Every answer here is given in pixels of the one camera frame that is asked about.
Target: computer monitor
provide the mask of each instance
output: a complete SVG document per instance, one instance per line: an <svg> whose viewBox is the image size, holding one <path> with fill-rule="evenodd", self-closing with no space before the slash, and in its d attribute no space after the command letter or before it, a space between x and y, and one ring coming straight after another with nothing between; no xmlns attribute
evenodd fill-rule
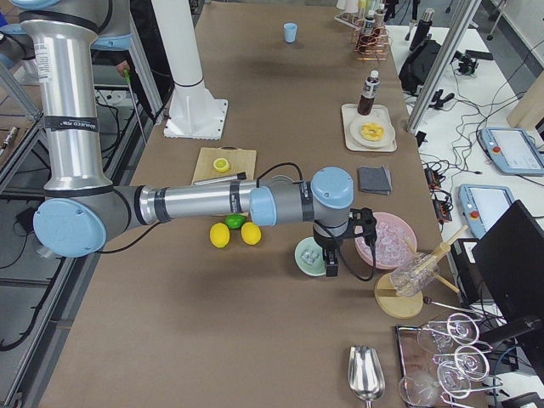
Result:
<svg viewBox="0 0 544 408"><path fill-rule="evenodd" d="M544 382L544 230L524 204L515 201L481 238L473 255L507 321L483 333L482 339L516 337Z"/></svg>

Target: wooden cutting board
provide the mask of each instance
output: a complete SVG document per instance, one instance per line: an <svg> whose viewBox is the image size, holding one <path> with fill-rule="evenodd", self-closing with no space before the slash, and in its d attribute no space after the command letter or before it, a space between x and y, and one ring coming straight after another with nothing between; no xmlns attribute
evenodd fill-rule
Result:
<svg viewBox="0 0 544 408"><path fill-rule="evenodd" d="M227 159L230 163L230 170L225 173L217 172L213 168L213 161L220 157ZM246 172L247 179L252 180L255 177L256 160L256 150L202 147L196 161L195 172L193 173L191 183L241 172Z"/></svg>

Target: silver ice scoop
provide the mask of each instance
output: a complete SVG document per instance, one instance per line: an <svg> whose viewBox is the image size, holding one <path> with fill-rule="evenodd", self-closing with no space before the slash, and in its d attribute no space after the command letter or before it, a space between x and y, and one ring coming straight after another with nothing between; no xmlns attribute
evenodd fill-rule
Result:
<svg viewBox="0 0 544 408"><path fill-rule="evenodd" d="M382 366L374 348L353 346L349 352L348 382L355 396L365 401L370 408L371 402L380 398L385 389Z"/></svg>

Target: yellow food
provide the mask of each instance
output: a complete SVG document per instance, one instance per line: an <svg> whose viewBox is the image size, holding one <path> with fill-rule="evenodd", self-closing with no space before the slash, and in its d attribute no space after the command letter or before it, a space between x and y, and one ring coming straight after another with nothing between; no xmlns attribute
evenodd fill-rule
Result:
<svg viewBox="0 0 544 408"><path fill-rule="evenodd" d="M213 161L213 169L219 173L228 172L230 170L230 163L227 159L219 157Z"/></svg>
<svg viewBox="0 0 544 408"><path fill-rule="evenodd" d="M378 140L383 139L384 131L381 125L378 125L377 123L374 123L374 122L370 122L370 123L365 123L363 126L361 126L359 133L363 137L364 140L377 142Z"/></svg>
<svg viewBox="0 0 544 408"><path fill-rule="evenodd" d="M210 241L216 248L225 248L230 241L230 231L223 223L217 223L210 228Z"/></svg>
<svg viewBox="0 0 544 408"><path fill-rule="evenodd" d="M241 239L247 245L255 245L261 241L261 229L254 223L245 223L241 226Z"/></svg>

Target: lemon slice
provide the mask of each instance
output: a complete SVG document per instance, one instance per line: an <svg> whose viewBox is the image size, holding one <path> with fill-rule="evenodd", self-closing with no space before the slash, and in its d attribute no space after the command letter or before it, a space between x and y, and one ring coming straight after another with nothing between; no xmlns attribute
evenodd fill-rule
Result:
<svg viewBox="0 0 544 408"><path fill-rule="evenodd" d="M364 140L369 140L371 142L382 140L384 135L383 126L374 122L365 123L360 127L359 133Z"/></svg>
<svg viewBox="0 0 544 408"><path fill-rule="evenodd" d="M230 163L227 159L219 157L213 161L213 169L220 173L228 172L230 169Z"/></svg>

